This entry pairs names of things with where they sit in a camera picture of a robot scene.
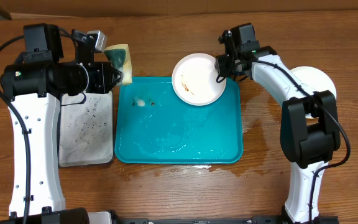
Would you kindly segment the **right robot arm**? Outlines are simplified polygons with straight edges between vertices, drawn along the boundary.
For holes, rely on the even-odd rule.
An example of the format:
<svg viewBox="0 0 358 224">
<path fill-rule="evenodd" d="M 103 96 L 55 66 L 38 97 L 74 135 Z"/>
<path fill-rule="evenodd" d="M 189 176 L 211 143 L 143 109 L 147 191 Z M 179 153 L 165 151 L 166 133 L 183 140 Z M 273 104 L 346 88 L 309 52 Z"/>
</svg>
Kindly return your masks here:
<svg viewBox="0 0 358 224">
<path fill-rule="evenodd" d="M 274 223 L 338 223 L 322 216 L 318 199 L 325 170 L 345 136 L 337 117 L 336 97 L 301 81 L 270 46 L 262 47 L 251 23 L 224 30 L 218 41 L 225 53 L 216 57 L 216 81 L 250 78 L 281 105 L 280 145 L 291 164 L 288 197 Z"/>
</svg>

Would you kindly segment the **green and yellow sponge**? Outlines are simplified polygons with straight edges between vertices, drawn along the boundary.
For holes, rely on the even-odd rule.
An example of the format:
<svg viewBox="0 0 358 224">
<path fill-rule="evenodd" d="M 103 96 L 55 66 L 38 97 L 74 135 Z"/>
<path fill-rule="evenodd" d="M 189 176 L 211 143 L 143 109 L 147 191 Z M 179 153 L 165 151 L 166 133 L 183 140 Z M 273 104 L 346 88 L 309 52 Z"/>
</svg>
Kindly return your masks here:
<svg viewBox="0 0 358 224">
<path fill-rule="evenodd" d="M 119 85 L 132 84 L 132 61 L 129 51 L 129 45 L 111 45 L 105 48 L 104 54 L 108 58 L 112 66 L 122 73 Z"/>
</svg>

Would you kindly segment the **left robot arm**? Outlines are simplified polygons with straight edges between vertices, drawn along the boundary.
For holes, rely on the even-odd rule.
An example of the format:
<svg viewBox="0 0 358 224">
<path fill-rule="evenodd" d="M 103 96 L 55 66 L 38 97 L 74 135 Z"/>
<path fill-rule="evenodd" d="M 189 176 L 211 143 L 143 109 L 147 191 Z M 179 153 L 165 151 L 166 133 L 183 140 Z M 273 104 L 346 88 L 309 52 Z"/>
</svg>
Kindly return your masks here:
<svg viewBox="0 0 358 224">
<path fill-rule="evenodd" d="M 88 223 L 84 208 L 67 209 L 58 174 L 61 97 L 106 94 L 123 78 L 94 55 L 104 50 L 100 31 L 67 32 L 53 24 L 26 25 L 25 50 L 0 77 L 0 98 L 14 133 L 14 188 L 9 223 Z"/>
</svg>

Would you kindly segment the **pink-rimmed white plate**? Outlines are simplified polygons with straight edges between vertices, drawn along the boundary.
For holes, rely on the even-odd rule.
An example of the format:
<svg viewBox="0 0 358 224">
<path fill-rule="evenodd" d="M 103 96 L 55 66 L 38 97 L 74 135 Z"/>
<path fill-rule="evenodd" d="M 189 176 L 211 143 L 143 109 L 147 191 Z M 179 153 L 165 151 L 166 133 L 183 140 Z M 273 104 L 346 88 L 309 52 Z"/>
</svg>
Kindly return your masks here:
<svg viewBox="0 0 358 224">
<path fill-rule="evenodd" d="M 172 86 L 177 96 L 194 106 L 215 102 L 226 88 L 226 80 L 216 81 L 215 62 L 213 56 L 204 53 L 183 57 L 172 72 Z"/>
</svg>

